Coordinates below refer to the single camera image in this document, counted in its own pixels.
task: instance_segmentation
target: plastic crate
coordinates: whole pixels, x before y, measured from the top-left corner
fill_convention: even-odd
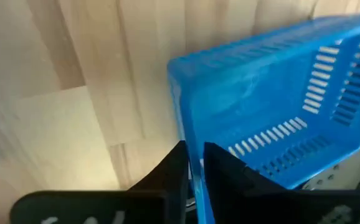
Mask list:
[[[168,72],[202,223],[204,142],[288,189],[360,148],[360,15],[189,54]]]

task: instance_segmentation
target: wood plank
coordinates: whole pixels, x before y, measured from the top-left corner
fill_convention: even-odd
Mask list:
[[[360,13],[360,0],[318,0],[313,16],[330,16]]]
[[[25,0],[0,0],[0,101],[61,89]]]
[[[114,145],[143,139],[115,2],[63,0],[60,5],[105,141]]]
[[[187,51],[249,36],[256,7],[256,0],[186,0]]]
[[[171,1],[171,4],[181,7],[182,1]],[[166,64],[170,57],[184,52],[184,11],[164,1],[126,0],[118,3],[143,132],[146,138],[175,133]]]
[[[177,142],[175,136],[161,136],[110,147],[120,188],[128,189],[145,177]]]
[[[0,220],[36,190],[118,188],[85,86],[0,104]]]
[[[317,0],[260,0],[254,34],[289,26],[310,18]]]
[[[62,90],[84,86],[85,80],[57,0],[27,0],[47,47]]]

